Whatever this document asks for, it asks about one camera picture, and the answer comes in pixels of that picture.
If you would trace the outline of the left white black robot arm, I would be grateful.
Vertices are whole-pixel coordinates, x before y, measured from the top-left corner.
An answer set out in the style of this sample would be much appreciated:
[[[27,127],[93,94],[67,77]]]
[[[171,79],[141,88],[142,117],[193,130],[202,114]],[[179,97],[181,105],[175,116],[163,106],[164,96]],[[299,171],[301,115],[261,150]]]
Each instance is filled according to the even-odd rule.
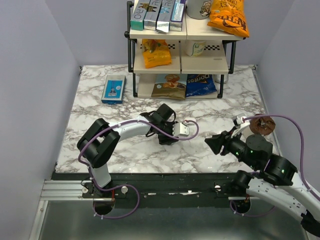
[[[108,161],[117,144],[136,136],[151,137],[157,135],[160,145],[171,145],[178,141],[195,138],[199,133],[199,125],[195,119],[186,118],[182,122],[176,112],[167,104],[157,110],[143,112],[138,117],[110,125],[103,118],[93,122],[80,138],[76,147],[80,151],[78,161],[88,167],[93,178],[93,191],[101,198],[107,197],[111,191],[111,175]]]

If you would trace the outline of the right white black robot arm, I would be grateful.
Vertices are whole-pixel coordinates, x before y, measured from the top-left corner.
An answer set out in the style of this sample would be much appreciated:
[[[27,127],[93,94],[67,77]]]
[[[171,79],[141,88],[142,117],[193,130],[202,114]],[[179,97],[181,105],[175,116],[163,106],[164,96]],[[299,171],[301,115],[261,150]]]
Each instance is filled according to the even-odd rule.
[[[234,155],[253,172],[238,170],[230,183],[230,191],[247,194],[285,211],[298,220],[308,233],[320,235],[319,194],[303,182],[302,176],[286,158],[273,153],[273,144],[261,135],[251,135],[245,141],[223,131],[205,140],[215,155]]]

